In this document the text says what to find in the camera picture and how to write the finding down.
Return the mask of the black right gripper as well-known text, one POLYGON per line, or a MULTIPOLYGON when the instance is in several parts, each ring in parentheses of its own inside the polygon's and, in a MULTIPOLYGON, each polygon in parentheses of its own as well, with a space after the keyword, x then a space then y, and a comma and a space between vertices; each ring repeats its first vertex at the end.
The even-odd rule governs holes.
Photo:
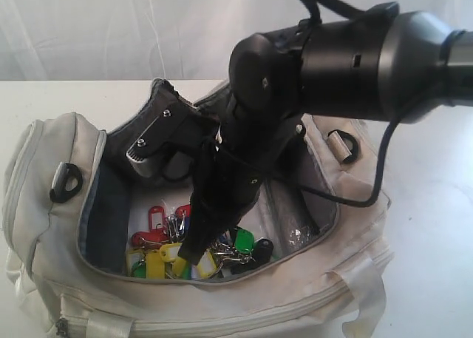
POLYGON ((296 134, 302 113, 254 110, 231 95, 197 161, 191 215, 179 257, 197 265, 211 244, 255 205, 262 183, 296 134))

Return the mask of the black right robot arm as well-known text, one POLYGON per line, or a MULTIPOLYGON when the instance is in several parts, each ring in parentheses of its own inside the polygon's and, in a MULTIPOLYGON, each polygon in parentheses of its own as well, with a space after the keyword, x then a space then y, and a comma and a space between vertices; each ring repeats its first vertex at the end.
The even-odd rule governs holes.
POLYGON ((387 122, 371 195, 338 199, 373 205, 395 128, 440 105, 472 105, 472 33, 381 4, 345 21, 253 34, 235 46, 228 77, 230 101, 197 159, 178 252, 192 264, 253 207, 303 115, 387 122))

